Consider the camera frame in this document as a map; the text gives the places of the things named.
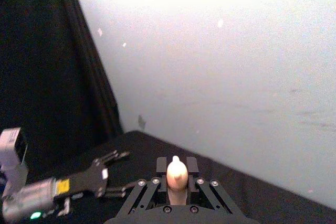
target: black table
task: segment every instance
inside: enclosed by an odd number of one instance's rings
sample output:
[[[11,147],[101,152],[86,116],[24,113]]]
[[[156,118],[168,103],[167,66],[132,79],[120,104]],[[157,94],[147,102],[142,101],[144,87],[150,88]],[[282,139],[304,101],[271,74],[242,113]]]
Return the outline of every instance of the black table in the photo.
[[[29,178],[28,183],[85,170],[94,158],[114,149],[119,152],[128,150],[131,156],[109,168],[112,186],[154,177],[157,157],[166,156],[170,161],[173,155],[177,155],[184,161],[185,157],[194,156],[201,176],[206,180],[218,179],[248,218],[260,223],[336,223],[336,211],[330,208],[138,131],[126,133],[70,161],[60,160],[55,164],[54,170]],[[124,201],[125,199],[96,199],[87,196],[72,201],[72,213],[65,217],[47,217],[23,223],[104,223],[118,213]]]

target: white wall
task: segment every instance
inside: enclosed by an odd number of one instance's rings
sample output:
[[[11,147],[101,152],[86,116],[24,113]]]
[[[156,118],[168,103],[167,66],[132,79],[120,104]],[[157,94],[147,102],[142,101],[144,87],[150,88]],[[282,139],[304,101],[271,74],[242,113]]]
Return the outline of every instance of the white wall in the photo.
[[[336,208],[336,0],[80,3],[126,131]]]

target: black fabric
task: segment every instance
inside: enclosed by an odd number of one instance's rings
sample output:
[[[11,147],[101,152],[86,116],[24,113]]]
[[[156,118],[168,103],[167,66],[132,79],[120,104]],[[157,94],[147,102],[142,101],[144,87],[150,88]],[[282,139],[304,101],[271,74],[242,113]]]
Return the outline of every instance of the black fabric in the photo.
[[[155,176],[156,159],[160,156],[167,156],[169,160],[173,155],[178,155],[181,160],[187,156],[195,156],[201,176],[207,181],[212,178],[218,179],[249,218],[269,224],[336,223],[336,211],[328,207],[137,131],[126,133],[114,141],[89,150],[39,177],[30,176],[29,181],[34,182],[51,176],[61,177],[79,172],[88,168],[94,158],[114,149],[120,152],[128,150],[131,156],[129,160],[109,167],[111,185],[125,185],[140,178],[149,180]],[[70,215],[57,219],[54,217],[41,219],[36,223],[104,223],[118,213],[124,201],[125,199],[104,200],[87,196],[72,201],[73,210]]]
[[[78,1],[0,4],[0,130],[24,128],[30,173],[119,135],[116,102]]]

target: screw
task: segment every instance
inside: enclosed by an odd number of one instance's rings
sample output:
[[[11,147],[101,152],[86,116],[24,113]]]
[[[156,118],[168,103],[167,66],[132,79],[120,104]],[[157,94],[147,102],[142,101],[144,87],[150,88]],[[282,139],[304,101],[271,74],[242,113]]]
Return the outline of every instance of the screw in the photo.
[[[196,213],[198,213],[198,208],[196,206],[192,206],[190,208],[190,212],[192,212],[193,214],[196,214]]]
[[[172,211],[172,208],[169,207],[169,206],[165,206],[165,207],[163,208],[163,211],[164,211],[166,214],[169,214],[169,213]]]
[[[198,179],[197,179],[197,183],[201,185],[201,184],[204,183],[204,180],[203,180],[202,178],[198,178]]]
[[[218,182],[216,180],[211,181],[210,184],[212,186],[218,186]]]
[[[145,183],[146,182],[143,179],[141,179],[141,180],[138,181],[138,185],[139,186],[143,186]]]
[[[158,178],[153,178],[153,179],[152,179],[152,182],[153,182],[154,184],[157,184],[157,183],[160,182],[160,180],[159,180]]]

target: green led light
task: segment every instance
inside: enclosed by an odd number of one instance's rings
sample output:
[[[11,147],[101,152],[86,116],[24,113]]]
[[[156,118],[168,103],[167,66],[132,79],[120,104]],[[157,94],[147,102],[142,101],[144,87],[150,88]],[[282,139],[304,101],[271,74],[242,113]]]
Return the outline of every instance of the green led light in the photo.
[[[31,215],[30,219],[34,220],[34,219],[40,218],[40,216],[41,216],[41,212],[35,212]]]

